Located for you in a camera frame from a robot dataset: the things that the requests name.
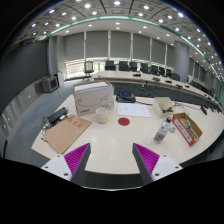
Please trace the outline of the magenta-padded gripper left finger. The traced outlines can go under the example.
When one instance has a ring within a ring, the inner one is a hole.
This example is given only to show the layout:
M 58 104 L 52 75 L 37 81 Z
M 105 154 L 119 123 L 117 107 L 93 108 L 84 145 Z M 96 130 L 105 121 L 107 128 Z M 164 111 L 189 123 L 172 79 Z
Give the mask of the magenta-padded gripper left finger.
M 91 145 L 87 143 L 66 155 L 57 154 L 43 165 L 42 169 L 81 186 L 90 153 Z

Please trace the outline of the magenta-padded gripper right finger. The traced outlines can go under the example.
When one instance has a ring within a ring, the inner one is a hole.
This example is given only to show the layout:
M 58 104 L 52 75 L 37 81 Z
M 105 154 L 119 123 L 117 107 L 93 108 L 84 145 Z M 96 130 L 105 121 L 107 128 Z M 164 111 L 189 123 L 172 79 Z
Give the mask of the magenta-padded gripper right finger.
M 168 155 L 158 155 L 137 143 L 133 144 L 132 153 L 135 157 L 144 185 L 164 178 L 182 169 L 182 167 Z

